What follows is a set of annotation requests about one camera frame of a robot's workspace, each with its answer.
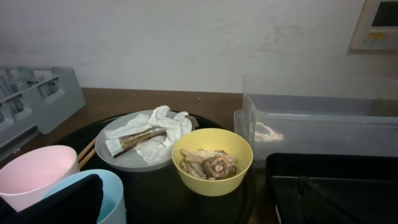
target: black tray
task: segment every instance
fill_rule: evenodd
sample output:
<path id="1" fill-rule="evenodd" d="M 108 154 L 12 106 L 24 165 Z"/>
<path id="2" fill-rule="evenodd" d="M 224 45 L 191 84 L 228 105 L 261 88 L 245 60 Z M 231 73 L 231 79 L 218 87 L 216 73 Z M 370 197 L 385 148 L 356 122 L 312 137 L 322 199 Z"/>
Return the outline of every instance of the black tray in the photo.
<path id="1" fill-rule="evenodd" d="M 190 115 L 197 119 L 198 129 L 222 128 L 206 118 Z M 81 128 L 55 144 L 70 146 L 79 153 L 120 116 Z M 247 223 L 254 206 L 256 182 L 252 167 L 236 190 L 220 197 L 206 197 L 189 190 L 173 164 L 150 172 L 132 173 L 114 169 L 95 155 L 83 167 L 88 169 L 110 170 L 121 178 L 127 223 Z"/>
<path id="2" fill-rule="evenodd" d="M 355 223 L 398 223 L 396 157 L 276 153 L 266 163 L 267 189 L 283 224 L 299 223 L 296 183 L 303 175 L 318 183 Z M 324 207 L 319 210 L 323 216 L 333 209 L 328 202 L 316 203 Z"/>

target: pink cup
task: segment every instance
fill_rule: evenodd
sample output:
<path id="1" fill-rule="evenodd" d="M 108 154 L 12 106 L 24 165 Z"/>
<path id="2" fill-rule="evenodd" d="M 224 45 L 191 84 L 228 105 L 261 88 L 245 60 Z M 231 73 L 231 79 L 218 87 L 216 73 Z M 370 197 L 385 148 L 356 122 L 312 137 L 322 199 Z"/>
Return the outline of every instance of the pink cup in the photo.
<path id="1" fill-rule="evenodd" d="M 77 155 L 71 147 L 36 149 L 0 170 L 0 196 L 19 212 L 38 202 L 59 180 L 79 171 Z"/>

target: table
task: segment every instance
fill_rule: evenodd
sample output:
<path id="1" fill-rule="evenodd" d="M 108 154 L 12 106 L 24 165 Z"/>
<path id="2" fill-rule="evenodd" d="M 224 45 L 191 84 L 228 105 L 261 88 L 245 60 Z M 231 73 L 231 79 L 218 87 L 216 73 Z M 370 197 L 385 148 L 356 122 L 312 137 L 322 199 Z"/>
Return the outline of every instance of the table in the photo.
<path id="1" fill-rule="evenodd" d="M 234 112 L 242 108 L 240 93 L 205 93 L 186 91 L 117 90 L 83 88 L 86 106 L 49 134 L 40 134 L 0 162 L 0 168 L 14 158 L 39 147 L 49 146 L 69 133 L 99 120 L 124 113 L 153 110 L 168 105 L 172 110 L 187 111 L 208 118 L 234 131 Z M 256 170 L 257 202 L 250 224 L 277 223 L 265 191 L 265 170 Z"/>

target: dish rack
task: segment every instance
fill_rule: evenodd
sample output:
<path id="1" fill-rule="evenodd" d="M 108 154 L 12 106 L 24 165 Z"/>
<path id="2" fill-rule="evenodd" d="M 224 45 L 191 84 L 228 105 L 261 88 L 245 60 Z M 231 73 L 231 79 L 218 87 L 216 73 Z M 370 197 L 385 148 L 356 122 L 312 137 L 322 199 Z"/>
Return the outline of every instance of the dish rack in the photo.
<path id="1" fill-rule="evenodd" d="M 86 105 L 70 67 L 0 67 L 0 161 Z"/>

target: bowl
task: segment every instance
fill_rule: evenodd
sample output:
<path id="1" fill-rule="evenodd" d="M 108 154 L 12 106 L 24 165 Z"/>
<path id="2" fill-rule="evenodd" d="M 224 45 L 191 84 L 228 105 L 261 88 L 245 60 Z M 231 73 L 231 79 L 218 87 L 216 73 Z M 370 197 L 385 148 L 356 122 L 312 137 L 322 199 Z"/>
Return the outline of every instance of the bowl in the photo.
<path id="1" fill-rule="evenodd" d="M 238 173 L 223 180 L 202 180 L 192 177 L 180 167 L 180 161 L 185 157 L 180 149 L 190 152 L 197 149 L 223 150 L 237 158 Z M 174 144 L 172 159 L 182 182 L 189 189 L 205 196 L 220 196 L 232 192 L 239 186 L 253 161 L 253 152 L 248 142 L 241 136 L 224 129 L 205 128 L 192 131 L 180 138 Z"/>
<path id="2" fill-rule="evenodd" d="M 79 171 L 77 155 L 71 147 L 42 147 L 0 170 L 0 197 L 19 212 L 38 202 L 57 181 Z"/>
<path id="3" fill-rule="evenodd" d="M 68 187 L 75 182 L 91 174 L 98 174 L 103 182 L 103 200 L 97 219 L 98 224 L 126 224 L 126 209 L 124 205 L 123 183 L 121 179 L 111 171 L 92 169 L 71 175 L 58 182 L 50 189 L 43 199 Z"/>

